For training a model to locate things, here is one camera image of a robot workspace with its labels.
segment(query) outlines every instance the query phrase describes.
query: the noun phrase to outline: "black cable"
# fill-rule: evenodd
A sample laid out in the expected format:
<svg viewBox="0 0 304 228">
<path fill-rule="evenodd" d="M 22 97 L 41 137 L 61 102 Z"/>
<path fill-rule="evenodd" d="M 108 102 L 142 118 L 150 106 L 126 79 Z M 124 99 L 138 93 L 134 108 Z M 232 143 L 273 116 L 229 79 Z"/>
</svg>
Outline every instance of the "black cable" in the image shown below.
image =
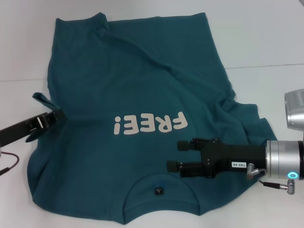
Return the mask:
<svg viewBox="0 0 304 228">
<path fill-rule="evenodd" d="M 7 167 L 3 170 L 0 170 L 0 176 L 5 174 L 6 172 L 10 171 L 12 168 L 14 168 L 18 162 L 19 162 L 19 156 L 14 154 L 14 153 L 7 153 L 7 152 L 2 152 L 3 154 L 7 154 L 7 155 L 12 155 L 12 156 L 15 156 L 17 158 L 17 161 L 15 162 L 15 164 L 13 164 L 11 167 Z"/>
</svg>

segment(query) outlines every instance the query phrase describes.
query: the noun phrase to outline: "silver metal housing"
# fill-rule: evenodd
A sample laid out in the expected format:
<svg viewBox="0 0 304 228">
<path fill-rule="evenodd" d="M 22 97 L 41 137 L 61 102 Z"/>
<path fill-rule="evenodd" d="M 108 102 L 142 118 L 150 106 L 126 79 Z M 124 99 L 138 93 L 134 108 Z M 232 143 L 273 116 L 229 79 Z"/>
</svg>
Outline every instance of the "silver metal housing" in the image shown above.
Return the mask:
<svg viewBox="0 0 304 228">
<path fill-rule="evenodd" d="M 300 152 L 298 141 L 267 141 L 266 170 L 270 178 L 289 179 L 295 172 L 300 176 Z"/>
<path fill-rule="evenodd" d="M 304 89 L 285 93 L 287 127 L 304 131 Z"/>
</svg>

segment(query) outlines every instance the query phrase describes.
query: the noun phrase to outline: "sticker label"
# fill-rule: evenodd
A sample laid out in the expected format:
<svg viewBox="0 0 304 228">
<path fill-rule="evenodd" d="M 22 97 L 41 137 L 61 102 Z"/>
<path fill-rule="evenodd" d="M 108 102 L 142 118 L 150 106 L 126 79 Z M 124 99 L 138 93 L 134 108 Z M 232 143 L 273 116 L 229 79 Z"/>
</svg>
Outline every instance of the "sticker label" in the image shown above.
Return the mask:
<svg viewBox="0 0 304 228">
<path fill-rule="evenodd" d="M 246 162 L 235 162 L 235 161 L 233 161 L 231 163 L 231 167 L 232 168 L 247 168 L 247 164 L 246 164 Z"/>
</svg>

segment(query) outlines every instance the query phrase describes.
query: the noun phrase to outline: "cable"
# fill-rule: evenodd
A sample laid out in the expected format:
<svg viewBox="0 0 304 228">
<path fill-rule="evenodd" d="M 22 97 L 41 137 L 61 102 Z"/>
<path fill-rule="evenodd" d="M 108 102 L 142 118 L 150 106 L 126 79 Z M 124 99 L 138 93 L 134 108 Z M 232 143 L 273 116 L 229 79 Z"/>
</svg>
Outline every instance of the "cable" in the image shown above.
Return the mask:
<svg viewBox="0 0 304 228">
<path fill-rule="evenodd" d="M 258 169 L 258 170 L 259 170 L 259 172 L 264 172 L 264 175 L 261 176 L 261 177 L 259 177 L 257 180 L 258 180 L 260 183 L 264 184 L 264 182 L 261 181 L 261 178 L 262 178 L 262 177 L 265 177 L 265 176 L 267 175 L 267 170 L 266 170 L 266 169 Z"/>
<path fill-rule="evenodd" d="M 6 167 L 5 169 L 3 170 L 0 170 L 0 176 L 5 174 L 6 172 L 10 171 L 12 168 L 14 168 L 18 162 L 19 162 L 19 156 L 14 154 L 14 153 L 7 153 L 7 152 L 2 152 L 3 154 L 7 154 L 7 155 L 12 155 L 12 156 L 15 156 L 17 158 L 17 161 L 15 162 L 15 164 L 13 164 L 11 167 Z"/>
</svg>

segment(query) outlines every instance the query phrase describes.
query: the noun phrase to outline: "white table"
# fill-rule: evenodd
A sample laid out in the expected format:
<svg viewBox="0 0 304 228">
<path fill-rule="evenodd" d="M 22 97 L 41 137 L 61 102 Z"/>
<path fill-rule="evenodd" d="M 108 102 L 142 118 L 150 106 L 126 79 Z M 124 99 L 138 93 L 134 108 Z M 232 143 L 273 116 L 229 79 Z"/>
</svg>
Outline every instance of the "white table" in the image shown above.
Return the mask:
<svg viewBox="0 0 304 228">
<path fill-rule="evenodd" d="M 284 107 L 285 92 L 304 88 L 304 7 L 297 0 L 2 0 L 0 129 L 47 111 L 31 96 L 34 92 L 48 94 L 45 78 L 55 18 L 84 19 L 99 11 L 109 20 L 205 12 L 237 93 L 236 100 L 257 104 L 260 117 L 268 119 L 279 140 L 303 139 L 301 132 L 287 129 Z M 258 67 L 269 65 L 295 66 Z M 3 148 L 16 152 L 20 164 L 0 177 L 0 227 L 122 226 L 52 214 L 36 206 L 26 177 L 27 161 L 36 143 L 25 143 L 22 139 Z M 14 159 L 3 155 L 0 169 L 12 164 Z M 126 226 L 297 228 L 303 226 L 303 213 L 304 182 L 297 181 L 293 196 L 257 183 L 233 202 L 202 216 L 157 211 Z"/>
</svg>

